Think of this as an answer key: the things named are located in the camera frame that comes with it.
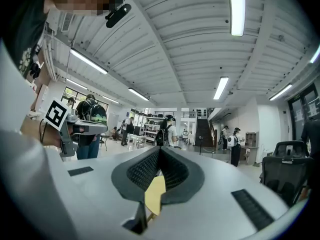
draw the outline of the column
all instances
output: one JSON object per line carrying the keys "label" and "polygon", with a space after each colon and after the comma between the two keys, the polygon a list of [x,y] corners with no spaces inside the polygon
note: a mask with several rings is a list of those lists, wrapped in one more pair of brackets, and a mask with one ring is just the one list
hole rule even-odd
{"label": "column", "polygon": [[180,126],[181,126],[181,106],[176,108],[175,128],[176,128],[176,133],[178,135],[180,133]]}

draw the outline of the black slot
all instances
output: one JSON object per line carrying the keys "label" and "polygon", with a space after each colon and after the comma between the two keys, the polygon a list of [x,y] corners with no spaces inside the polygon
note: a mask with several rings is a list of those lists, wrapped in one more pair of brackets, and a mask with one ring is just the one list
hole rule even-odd
{"label": "black slot", "polygon": [[231,192],[231,195],[258,231],[274,222],[269,213],[245,189]]}
{"label": "black slot", "polygon": [[85,174],[87,172],[91,172],[94,169],[92,169],[90,166],[86,166],[86,167],[82,167],[82,168],[78,168],[78,169],[73,169],[73,170],[68,170],[68,173],[70,174],[70,176],[76,176],[79,174]]}

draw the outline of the headset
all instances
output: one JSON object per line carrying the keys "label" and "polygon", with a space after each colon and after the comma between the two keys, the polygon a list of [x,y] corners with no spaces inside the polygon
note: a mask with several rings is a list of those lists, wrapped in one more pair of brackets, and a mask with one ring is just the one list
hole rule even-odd
{"label": "headset", "polygon": [[130,4],[125,4],[125,0],[122,0],[121,7],[120,9],[117,9],[115,7],[114,10],[112,10],[106,17],[105,19],[107,20],[106,22],[106,27],[108,29],[111,29],[116,25],[124,16],[126,16],[130,10],[131,10],[131,5]]}

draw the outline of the white backpack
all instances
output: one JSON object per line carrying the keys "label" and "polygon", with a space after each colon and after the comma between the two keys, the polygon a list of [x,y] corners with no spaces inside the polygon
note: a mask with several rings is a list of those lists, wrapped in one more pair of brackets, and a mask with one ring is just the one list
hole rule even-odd
{"label": "white backpack", "polygon": [[238,144],[239,140],[236,135],[231,135],[228,137],[228,147],[234,147]]}

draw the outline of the staircase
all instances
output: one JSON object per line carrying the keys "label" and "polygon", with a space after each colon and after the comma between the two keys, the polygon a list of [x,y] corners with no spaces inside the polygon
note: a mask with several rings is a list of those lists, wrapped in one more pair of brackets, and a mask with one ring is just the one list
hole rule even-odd
{"label": "staircase", "polygon": [[201,140],[199,137],[202,137],[202,147],[213,148],[214,143],[211,136],[210,127],[207,119],[198,119],[196,124],[196,136],[195,136],[195,145],[200,146]]}

